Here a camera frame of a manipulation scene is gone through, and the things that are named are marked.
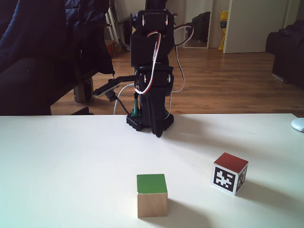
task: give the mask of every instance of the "mirror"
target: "mirror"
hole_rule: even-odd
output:
[[[194,27],[192,38],[184,48],[208,48],[213,0],[186,0],[185,24]],[[191,28],[186,28],[184,38],[191,35]]]

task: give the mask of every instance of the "red-topped cube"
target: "red-topped cube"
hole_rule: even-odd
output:
[[[211,184],[235,195],[243,185],[248,161],[223,153],[213,164]]]

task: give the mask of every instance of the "green-topped cube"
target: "green-topped cube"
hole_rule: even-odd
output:
[[[137,192],[140,194],[168,193],[165,175],[137,175]]]
[[[167,215],[168,191],[164,174],[137,175],[137,215],[162,217]]]

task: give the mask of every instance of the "yellow object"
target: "yellow object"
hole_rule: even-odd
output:
[[[226,27],[227,27],[227,21],[228,21],[228,11],[221,11],[220,21],[221,21],[221,28],[222,28],[222,42],[219,46],[219,50],[224,50]]]
[[[222,28],[222,42],[220,43],[219,50],[224,50],[225,37],[226,37],[226,29]]]

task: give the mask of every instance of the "cube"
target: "cube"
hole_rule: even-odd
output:
[[[243,185],[248,161],[223,153],[213,164],[211,184],[232,195]]]
[[[137,216],[167,215],[168,191],[164,174],[137,175]]]

